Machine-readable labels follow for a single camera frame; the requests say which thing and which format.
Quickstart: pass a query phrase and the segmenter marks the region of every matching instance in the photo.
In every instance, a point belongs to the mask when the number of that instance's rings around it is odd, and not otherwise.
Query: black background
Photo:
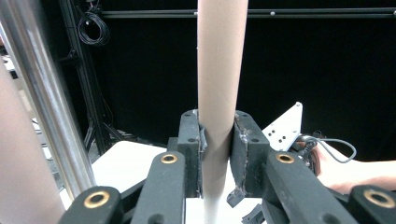
[[[250,1],[249,8],[396,7],[393,1]],[[105,10],[194,9],[196,1],[103,0]],[[56,4],[46,6],[60,54],[69,48]],[[108,19],[110,42],[91,48],[117,129],[166,144],[197,108],[196,19]],[[396,20],[248,19],[237,109],[264,128],[296,101],[303,133],[347,140],[358,160],[396,159]],[[64,70],[78,120],[86,111]]]

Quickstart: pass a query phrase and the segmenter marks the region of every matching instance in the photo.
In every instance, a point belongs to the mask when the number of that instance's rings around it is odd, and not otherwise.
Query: bolt hole
[[[373,194],[372,197],[381,203],[387,203],[388,200],[379,194]]]
[[[286,154],[277,154],[276,159],[283,163],[293,163],[294,158]]]
[[[280,159],[281,159],[282,161],[291,161],[291,158],[288,157],[288,156],[280,156]]]
[[[102,194],[99,195],[95,195],[93,197],[91,197],[91,202],[92,203],[99,203],[100,201],[102,201],[105,197]]]
[[[340,220],[338,220],[338,218],[333,216],[332,214],[326,213],[320,218],[327,224],[340,224]]]
[[[163,215],[160,214],[152,215],[148,219],[148,224],[163,224],[163,223],[164,223]]]
[[[165,161],[172,161],[172,160],[174,160],[175,158],[174,158],[173,156],[165,156],[163,159],[164,159]]]

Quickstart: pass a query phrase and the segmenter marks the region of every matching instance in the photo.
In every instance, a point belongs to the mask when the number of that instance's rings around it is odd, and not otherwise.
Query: metal frame
[[[106,121],[106,110],[92,63],[92,57],[89,53],[88,46],[82,44],[78,38],[76,26],[79,16],[74,1],[60,0],[59,3],[64,16],[70,46],[79,58],[76,68],[87,106],[88,120],[90,121],[90,127],[85,138],[86,148],[89,150],[92,138],[94,137],[99,154],[103,155],[111,147],[111,141],[109,132],[106,126],[103,125]]]
[[[74,199],[94,186],[95,180],[73,118],[73,107],[64,92],[60,62],[50,47],[47,18],[41,2],[0,1],[0,22],[7,52],[34,102],[64,187]]]
[[[196,9],[103,11],[104,19],[196,19]],[[250,9],[251,19],[395,19],[396,7]]]

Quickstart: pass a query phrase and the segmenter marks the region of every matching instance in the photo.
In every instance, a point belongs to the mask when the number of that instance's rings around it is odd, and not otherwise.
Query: aluminum pole
[[[30,93],[64,186],[72,200],[95,185],[90,161],[63,88],[63,74],[39,0],[0,1],[0,34]]]

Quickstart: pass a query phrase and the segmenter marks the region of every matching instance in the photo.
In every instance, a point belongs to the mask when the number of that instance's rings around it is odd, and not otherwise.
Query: brass insert
[[[394,208],[396,202],[386,193],[367,189],[363,192],[364,197],[370,202],[385,208]]]
[[[287,154],[277,154],[276,159],[283,163],[294,163],[294,158]]]
[[[173,154],[166,154],[161,158],[161,162],[166,164],[174,163],[175,161],[177,161],[177,156]]]
[[[94,192],[88,196],[84,201],[84,206],[87,208],[97,208],[107,203],[110,199],[110,194],[104,190]]]

